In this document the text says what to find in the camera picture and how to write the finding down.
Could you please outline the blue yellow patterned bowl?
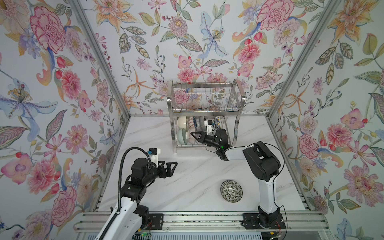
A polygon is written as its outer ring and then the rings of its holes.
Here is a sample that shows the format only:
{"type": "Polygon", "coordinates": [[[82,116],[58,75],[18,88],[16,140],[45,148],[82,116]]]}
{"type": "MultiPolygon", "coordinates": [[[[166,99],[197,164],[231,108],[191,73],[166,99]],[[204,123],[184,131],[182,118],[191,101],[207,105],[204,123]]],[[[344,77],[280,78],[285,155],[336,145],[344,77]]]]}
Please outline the blue yellow patterned bowl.
{"type": "Polygon", "coordinates": [[[222,118],[220,116],[216,116],[214,119],[215,126],[219,129],[223,128],[222,118]]]}

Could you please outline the pale green bowl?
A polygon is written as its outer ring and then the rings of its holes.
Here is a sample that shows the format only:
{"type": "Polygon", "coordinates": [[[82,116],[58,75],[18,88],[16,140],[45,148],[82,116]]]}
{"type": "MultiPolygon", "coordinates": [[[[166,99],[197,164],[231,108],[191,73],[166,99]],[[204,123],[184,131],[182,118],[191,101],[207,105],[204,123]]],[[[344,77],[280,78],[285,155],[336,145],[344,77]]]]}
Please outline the pale green bowl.
{"type": "Polygon", "coordinates": [[[178,141],[180,145],[188,144],[188,132],[183,128],[178,130],[178,141]]]}

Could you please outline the pink striped bowl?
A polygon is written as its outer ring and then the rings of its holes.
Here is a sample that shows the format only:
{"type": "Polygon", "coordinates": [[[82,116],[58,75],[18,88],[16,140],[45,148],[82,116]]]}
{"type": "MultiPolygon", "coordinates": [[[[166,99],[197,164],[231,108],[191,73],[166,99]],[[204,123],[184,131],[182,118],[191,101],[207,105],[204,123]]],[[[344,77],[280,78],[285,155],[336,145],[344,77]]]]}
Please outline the pink striped bowl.
{"type": "Polygon", "coordinates": [[[189,143],[189,145],[195,145],[196,144],[196,139],[192,135],[192,132],[195,132],[194,128],[190,128],[188,130],[188,143],[189,143]]]}

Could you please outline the cream white bowl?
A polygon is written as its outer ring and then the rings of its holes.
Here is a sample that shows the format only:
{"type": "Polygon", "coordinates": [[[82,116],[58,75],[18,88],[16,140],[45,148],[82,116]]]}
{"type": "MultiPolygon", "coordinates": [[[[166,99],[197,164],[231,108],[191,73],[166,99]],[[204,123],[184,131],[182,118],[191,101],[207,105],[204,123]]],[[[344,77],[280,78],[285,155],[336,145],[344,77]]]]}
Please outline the cream white bowl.
{"type": "Polygon", "coordinates": [[[179,129],[184,129],[187,131],[188,130],[187,117],[186,116],[178,117],[177,126],[179,129]]]}

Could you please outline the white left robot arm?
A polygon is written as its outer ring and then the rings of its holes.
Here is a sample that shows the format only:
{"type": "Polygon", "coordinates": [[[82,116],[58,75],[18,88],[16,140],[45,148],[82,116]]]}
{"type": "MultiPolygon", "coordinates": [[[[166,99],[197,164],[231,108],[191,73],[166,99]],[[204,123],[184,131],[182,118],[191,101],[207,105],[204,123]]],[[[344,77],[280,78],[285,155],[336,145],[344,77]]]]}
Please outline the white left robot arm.
{"type": "Polygon", "coordinates": [[[139,158],[132,165],[132,174],[118,187],[118,203],[96,237],[97,240],[131,240],[139,229],[149,225],[149,208],[140,204],[147,188],[157,179],[173,176],[177,162],[158,164],[139,158]]]}

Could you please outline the black white floral bowl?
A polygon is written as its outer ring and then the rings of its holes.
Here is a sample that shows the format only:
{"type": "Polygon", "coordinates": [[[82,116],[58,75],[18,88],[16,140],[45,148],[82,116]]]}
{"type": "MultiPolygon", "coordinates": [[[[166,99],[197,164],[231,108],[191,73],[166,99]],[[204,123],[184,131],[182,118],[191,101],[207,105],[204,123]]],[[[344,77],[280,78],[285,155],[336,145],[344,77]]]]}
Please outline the black white floral bowl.
{"type": "Polygon", "coordinates": [[[234,180],[225,180],[220,187],[222,197],[229,203],[237,203],[243,198],[243,189],[234,180]]]}

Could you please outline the blue geometric red bowl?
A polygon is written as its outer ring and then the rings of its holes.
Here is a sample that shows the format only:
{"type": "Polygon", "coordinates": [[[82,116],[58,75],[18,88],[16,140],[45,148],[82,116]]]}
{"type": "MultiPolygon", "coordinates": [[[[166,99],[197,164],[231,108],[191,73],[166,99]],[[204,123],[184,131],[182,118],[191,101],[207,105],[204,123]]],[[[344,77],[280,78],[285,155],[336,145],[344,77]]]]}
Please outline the blue geometric red bowl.
{"type": "Polygon", "coordinates": [[[195,117],[188,117],[187,123],[188,123],[189,129],[197,129],[198,128],[197,120],[195,117]]]}

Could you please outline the stainless steel dish rack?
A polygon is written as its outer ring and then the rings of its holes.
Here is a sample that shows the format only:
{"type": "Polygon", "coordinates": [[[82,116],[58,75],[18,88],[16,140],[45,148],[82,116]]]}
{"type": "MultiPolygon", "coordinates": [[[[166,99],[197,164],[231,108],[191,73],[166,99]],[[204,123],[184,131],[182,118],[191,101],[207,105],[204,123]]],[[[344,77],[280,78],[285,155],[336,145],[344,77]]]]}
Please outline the stainless steel dish rack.
{"type": "Polygon", "coordinates": [[[235,118],[234,133],[229,135],[229,143],[235,145],[238,139],[238,128],[241,114],[246,103],[246,94],[240,80],[228,83],[175,83],[168,81],[167,107],[171,123],[173,152],[178,148],[200,147],[202,144],[180,145],[178,141],[177,119],[181,116],[195,117],[198,128],[206,131],[205,120],[216,116],[222,118],[223,129],[229,132],[227,119],[235,118]]]}

